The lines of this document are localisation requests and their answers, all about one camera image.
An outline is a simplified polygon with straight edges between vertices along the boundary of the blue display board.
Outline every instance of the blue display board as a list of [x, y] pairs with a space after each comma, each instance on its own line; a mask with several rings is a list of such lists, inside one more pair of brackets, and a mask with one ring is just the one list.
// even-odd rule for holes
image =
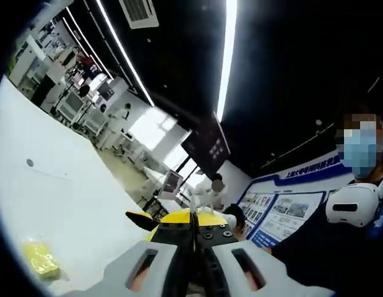
[[325, 195], [325, 191], [277, 194], [247, 238], [259, 247], [276, 245], [293, 234], [314, 213]]

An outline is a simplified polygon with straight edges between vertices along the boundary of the ceiling light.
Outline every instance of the ceiling light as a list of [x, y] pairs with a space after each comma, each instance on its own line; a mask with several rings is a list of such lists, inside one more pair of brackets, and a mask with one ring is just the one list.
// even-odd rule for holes
[[81, 50], [87, 55], [87, 57], [89, 57], [90, 55], [87, 53], [87, 51], [85, 50], [85, 48], [81, 45], [81, 42], [80, 40], [74, 35], [74, 32], [73, 30], [70, 28], [69, 24], [67, 23], [67, 20], [63, 17], [62, 18], [63, 20], [63, 23], [65, 24], [66, 28], [68, 29], [68, 31], [71, 33], [71, 35], [73, 36], [74, 40], [79, 44]]
[[106, 13], [106, 11], [105, 11], [105, 8], [104, 8], [103, 5], [102, 5], [102, 2], [101, 2], [100, 0], [95, 0], [95, 1], [96, 1], [97, 4], [98, 4], [99, 10], [100, 10], [100, 12], [102, 13], [103, 18], [105, 19], [106, 24], [107, 24], [107, 26], [109, 27], [109, 30], [110, 30], [110, 32], [111, 32], [111, 34], [112, 34], [112, 36], [113, 36], [115, 42], [117, 43], [117, 46], [118, 46], [118, 48], [119, 48], [121, 54], [123, 54], [123, 57], [124, 57], [125, 61], [126, 61], [127, 64], [128, 64], [128, 67], [130, 68], [131, 72], [133, 73], [133, 75], [134, 75], [134, 77], [135, 77], [137, 83], [139, 84], [140, 88], [142, 89], [142, 91], [143, 91], [144, 95], [146, 96], [148, 102], [150, 102], [150, 105], [151, 105], [152, 107], [154, 107], [155, 104], [154, 104], [153, 100], [150, 98], [150, 95], [147, 93], [147, 90], [146, 90], [146, 88], [144, 87], [144, 85], [143, 85], [143, 83], [142, 83], [142, 81], [141, 81], [139, 75], [137, 75], [136, 70], [135, 70], [134, 66], [132, 65], [132, 63], [131, 63], [131, 60], [129, 59], [127, 53], [125, 52], [125, 49], [124, 49], [123, 45], [121, 44], [121, 42], [120, 42], [120, 40], [119, 40], [119, 38], [118, 38], [118, 36], [117, 36], [117, 33], [116, 33], [116, 31], [114, 30], [113, 25], [112, 25], [111, 22], [110, 22], [110, 19], [109, 19], [108, 15], [107, 15], [107, 13]]
[[[106, 66], [103, 64], [103, 62], [101, 61], [101, 59], [98, 57], [98, 55], [96, 54], [96, 52], [93, 50], [91, 44], [90, 44], [90, 43], [88, 42], [88, 40], [86, 39], [85, 35], [82, 33], [82, 31], [81, 31], [79, 25], [77, 24], [77, 22], [75, 21], [75, 19], [74, 19], [72, 13], [70, 12], [70, 9], [67, 7], [66, 10], [67, 10], [67, 12], [69, 13], [70, 18], [72, 19], [74, 25], [77, 27], [78, 31], [80, 32], [81, 37], [84, 39], [85, 43], [86, 43], [86, 44], [88, 45], [88, 47], [91, 49], [91, 52], [92, 52], [92, 53], [95, 55], [95, 57], [98, 59], [100, 65], [101, 65], [102, 68], [105, 70], [105, 72], [107, 73], [108, 77], [110, 77], [110, 79], [113, 79], [113, 76], [110, 74], [109, 70], [108, 70], [108, 69], [106, 68]], [[99, 66], [98, 63], [96, 62], [96, 60], [94, 59], [93, 56], [92, 56], [92, 59], [93, 59], [93, 61], [95, 62], [95, 64], [96, 64], [97, 66]]]
[[217, 102], [217, 118], [221, 122], [226, 102], [228, 80], [230, 78], [231, 61], [233, 59], [237, 0], [226, 0], [226, 33], [224, 39], [224, 54], [222, 80]]

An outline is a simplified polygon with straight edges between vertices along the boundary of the tv screen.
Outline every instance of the tv screen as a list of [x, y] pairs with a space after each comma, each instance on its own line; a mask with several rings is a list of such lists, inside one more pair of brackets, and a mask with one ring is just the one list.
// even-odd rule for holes
[[107, 82], [104, 82], [99, 88], [98, 88], [99, 94], [107, 101], [113, 96], [114, 91], [111, 89], [109, 84]]
[[202, 121], [181, 146], [209, 178], [230, 156], [230, 148], [215, 113]]

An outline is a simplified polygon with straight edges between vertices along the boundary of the white table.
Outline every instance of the white table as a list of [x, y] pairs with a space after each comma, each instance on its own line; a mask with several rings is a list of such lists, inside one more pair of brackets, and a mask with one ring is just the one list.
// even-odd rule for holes
[[90, 288], [111, 261], [147, 235], [124, 215], [127, 210], [141, 211], [92, 144], [3, 78], [0, 219], [18, 257], [21, 241], [40, 234], [46, 239], [69, 277], [52, 283], [49, 291], [60, 295]]

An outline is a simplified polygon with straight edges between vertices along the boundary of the chair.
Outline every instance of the chair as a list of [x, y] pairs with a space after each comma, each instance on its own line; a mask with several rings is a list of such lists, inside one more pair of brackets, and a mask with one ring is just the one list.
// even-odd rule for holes
[[56, 110], [67, 119], [70, 124], [73, 124], [77, 119], [77, 114], [84, 107], [85, 102], [82, 98], [78, 96], [78, 94], [74, 92], [69, 92], [67, 97], [63, 98]]
[[94, 109], [85, 119], [83, 126], [96, 137], [107, 121], [107, 117], [97, 108]]

